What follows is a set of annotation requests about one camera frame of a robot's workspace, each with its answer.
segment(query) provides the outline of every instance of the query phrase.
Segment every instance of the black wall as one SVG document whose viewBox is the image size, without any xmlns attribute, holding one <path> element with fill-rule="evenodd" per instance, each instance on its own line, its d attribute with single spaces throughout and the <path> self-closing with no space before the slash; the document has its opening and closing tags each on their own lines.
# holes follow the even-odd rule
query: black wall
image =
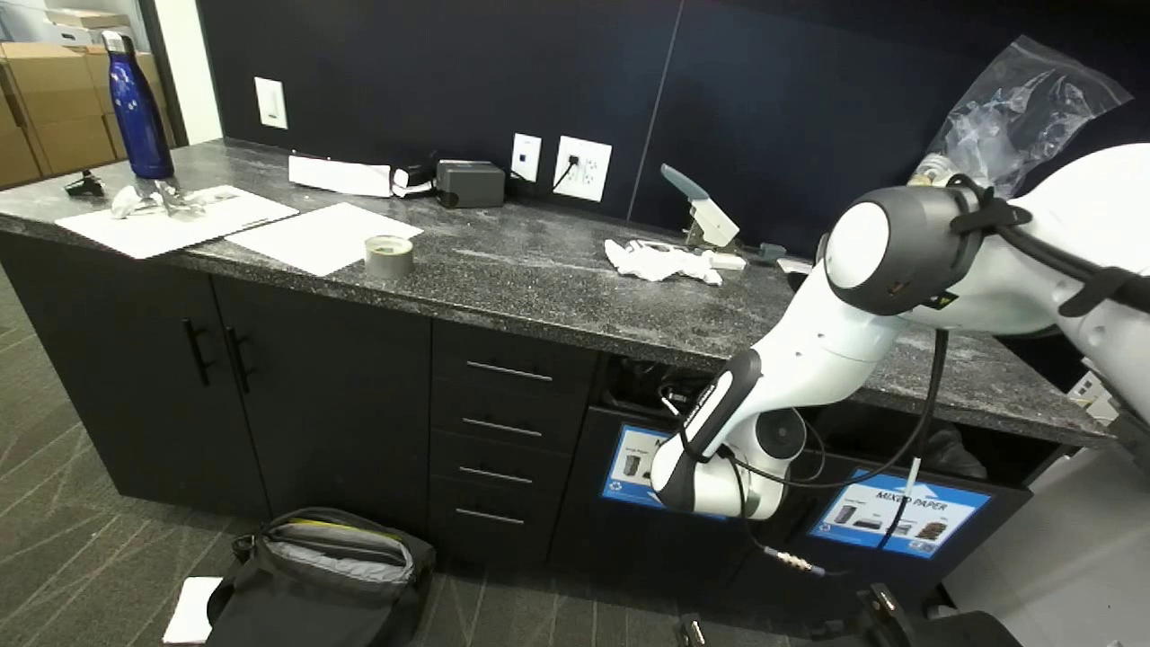
<svg viewBox="0 0 1150 647">
<path fill-rule="evenodd" d="M 807 253 L 906 180 L 982 66 L 1026 31 L 1150 90 L 1150 16 L 1074 0 L 201 0 L 227 133 L 286 79 L 291 146 L 484 154 L 512 129 L 615 143 L 602 215 L 684 227 L 674 161 L 752 241 Z"/>
</svg>

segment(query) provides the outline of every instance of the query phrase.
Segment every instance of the electrical outlet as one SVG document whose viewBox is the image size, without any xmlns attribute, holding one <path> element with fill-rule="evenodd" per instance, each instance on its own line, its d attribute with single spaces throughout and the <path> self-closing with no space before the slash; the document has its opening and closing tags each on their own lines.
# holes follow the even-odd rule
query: electrical outlet
<svg viewBox="0 0 1150 647">
<path fill-rule="evenodd" d="M 257 127 L 286 129 L 286 100 L 284 100 L 281 79 L 254 77 L 254 105 L 257 105 Z"/>
<path fill-rule="evenodd" d="M 609 143 L 561 138 L 561 154 L 554 161 L 554 193 L 602 200 L 608 172 Z"/>
<path fill-rule="evenodd" d="M 512 133 L 511 143 L 511 178 L 535 184 L 540 180 L 541 141 L 528 133 Z"/>
</svg>

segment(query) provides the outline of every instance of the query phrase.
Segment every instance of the gray carpet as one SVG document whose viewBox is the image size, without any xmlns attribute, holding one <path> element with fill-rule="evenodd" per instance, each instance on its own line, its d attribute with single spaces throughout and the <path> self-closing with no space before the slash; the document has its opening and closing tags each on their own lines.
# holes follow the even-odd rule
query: gray carpet
<svg viewBox="0 0 1150 647">
<path fill-rule="evenodd" d="M 0 647 L 152 647 L 240 520 L 117 495 L 0 271 Z M 420 647 L 670 647 L 674 613 L 437 574 Z M 706 625 L 715 647 L 791 647 Z"/>
</svg>

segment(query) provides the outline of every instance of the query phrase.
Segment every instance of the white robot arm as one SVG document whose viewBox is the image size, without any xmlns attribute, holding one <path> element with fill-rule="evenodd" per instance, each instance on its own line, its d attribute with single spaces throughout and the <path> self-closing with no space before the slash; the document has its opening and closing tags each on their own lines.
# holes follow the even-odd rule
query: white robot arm
<svg viewBox="0 0 1150 647">
<path fill-rule="evenodd" d="M 1059 329 L 1150 420 L 1145 234 L 1150 143 L 1079 157 L 1011 206 L 963 180 L 867 193 L 783 319 L 659 451 L 653 493 L 670 511 L 771 518 L 806 452 L 806 432 L 780 429 L 780 412 L 857 393 L 900 315 L 982 336 Z"/>
</svg>

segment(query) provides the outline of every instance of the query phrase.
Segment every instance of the gray granite countertop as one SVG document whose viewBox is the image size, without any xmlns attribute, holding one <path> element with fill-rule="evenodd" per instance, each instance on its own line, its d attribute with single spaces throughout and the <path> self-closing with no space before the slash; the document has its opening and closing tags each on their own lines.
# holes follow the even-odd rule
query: gray granite countertop
<svg viewBox="0 0 1150 647">
<path fill-rule="evenodd" d="M 321 208 L 340 198 L 286 184 L 281 150 L 201 143 L 175 150 L 179 184 L 233 184 L 263 198 Z M 99 184 L 121 187 L 125 164 L 98 169 Z M 90 214 L 66 198 L 69 180 L 0 190 L 0 234 L 81 245 L 54 218 Z M 648 238 L 620 222 L 576 218 L 548 208 L 443 208 L 436 200 L 357 200 L 423 230 L 415 265 L 379 278 L 347 265 L 335 278 L 304 278 L 272 258 L 210 241 L 155 262 L 203 271 L 233 282 L 281 284 L 291 291 L 420 314 L 436 319 L 554 339 L 596 354 L 720 369 L 735 348 L 763 339 L 785 308 L 791 289 L 780 271 L 752 265 L 742 284 L 705 289 L 693 282 L 644 284 L 618 278 L 602 241 Z M 861 404 L 916 410 L 926 387 L 930 330 L 910 330 L 879 365 Z M 954 336 L 941 379 L 938 418 L 1066 446 L 1110 441 L 1113 435 L 1074 410 L 1032 367 L 992 339 Z"/>
</svg>

